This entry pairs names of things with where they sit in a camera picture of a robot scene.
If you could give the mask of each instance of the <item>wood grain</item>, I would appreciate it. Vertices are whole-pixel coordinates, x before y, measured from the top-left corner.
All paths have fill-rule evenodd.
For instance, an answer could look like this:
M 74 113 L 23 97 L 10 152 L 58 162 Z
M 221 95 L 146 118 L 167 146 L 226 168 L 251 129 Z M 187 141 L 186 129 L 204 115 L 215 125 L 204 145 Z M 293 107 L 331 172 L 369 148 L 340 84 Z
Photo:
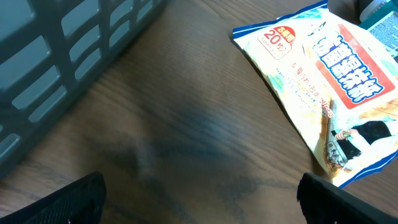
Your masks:
M 102 223 L 305 223 L 297 184 L 324 173 L 229 36 L 314 2 L 169 1 L 0 182 L 0 216 L 98 170 Z M 398 216 L 397 168 L 345 190 Z

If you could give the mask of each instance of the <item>gray plastic basket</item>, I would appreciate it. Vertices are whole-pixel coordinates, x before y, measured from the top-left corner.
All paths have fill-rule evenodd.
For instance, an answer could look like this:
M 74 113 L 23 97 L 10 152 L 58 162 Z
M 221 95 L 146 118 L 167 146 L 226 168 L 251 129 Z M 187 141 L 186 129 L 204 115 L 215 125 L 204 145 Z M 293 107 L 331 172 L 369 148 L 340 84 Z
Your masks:
M 0 1 L 0 177 L 165 0 Z

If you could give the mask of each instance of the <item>black object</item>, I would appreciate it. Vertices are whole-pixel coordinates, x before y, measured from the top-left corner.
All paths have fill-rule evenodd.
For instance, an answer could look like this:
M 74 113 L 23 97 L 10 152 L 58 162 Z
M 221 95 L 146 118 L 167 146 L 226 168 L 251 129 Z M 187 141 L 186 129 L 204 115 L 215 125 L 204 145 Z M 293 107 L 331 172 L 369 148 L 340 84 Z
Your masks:
M 102 174 L 94 172 L 4 218 L 0 224 L 97 224 L 106 189 Z
M 308 224 L 398 223 L 392 217 L 315 174 L 306 173 L 298 185 L 297 200 Z

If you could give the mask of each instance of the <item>snack bag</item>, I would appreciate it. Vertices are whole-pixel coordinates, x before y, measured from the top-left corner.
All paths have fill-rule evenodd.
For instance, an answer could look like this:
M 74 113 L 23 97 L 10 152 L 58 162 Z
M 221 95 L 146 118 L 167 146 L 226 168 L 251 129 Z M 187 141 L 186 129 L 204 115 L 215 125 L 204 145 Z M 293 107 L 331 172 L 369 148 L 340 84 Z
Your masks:
M 398 68 L 368 31 L 322 1 L 233 35 L 333 184 L 344 187 L 395 158 Z

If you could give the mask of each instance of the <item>red label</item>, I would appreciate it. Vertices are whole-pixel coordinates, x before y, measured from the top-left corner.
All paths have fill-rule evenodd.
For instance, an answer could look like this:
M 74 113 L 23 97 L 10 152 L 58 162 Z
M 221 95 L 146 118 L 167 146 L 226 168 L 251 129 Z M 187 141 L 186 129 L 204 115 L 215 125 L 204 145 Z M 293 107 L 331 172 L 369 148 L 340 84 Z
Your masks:
M 292 28 L 287 26 L 280 26 L 275 27 L 274 30 L 276 30 L 290 45 L 293 44 L 294 39 L 296 38 L 296 33 Z
M 395 89 L 343 24 L 340 35 L 325 37 L 314 45 L 319 56 L 315 65 L 336 91 L 344 105 L 353 109 Z

